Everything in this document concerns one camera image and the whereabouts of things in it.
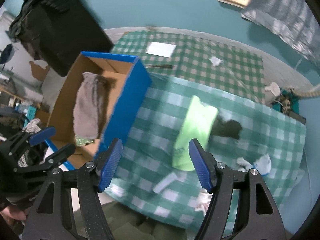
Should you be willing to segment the person's left hand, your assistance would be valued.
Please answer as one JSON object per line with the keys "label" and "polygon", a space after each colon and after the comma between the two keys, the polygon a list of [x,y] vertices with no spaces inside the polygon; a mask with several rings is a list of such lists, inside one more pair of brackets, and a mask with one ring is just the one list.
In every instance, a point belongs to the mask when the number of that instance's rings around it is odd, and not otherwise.
{"label": "person's left hand", "polygon": [[1,211],[1,215],[9,226],[13,226],[17,221],[26,221],[30,209],[21,210],[15,205],[9,205]]}

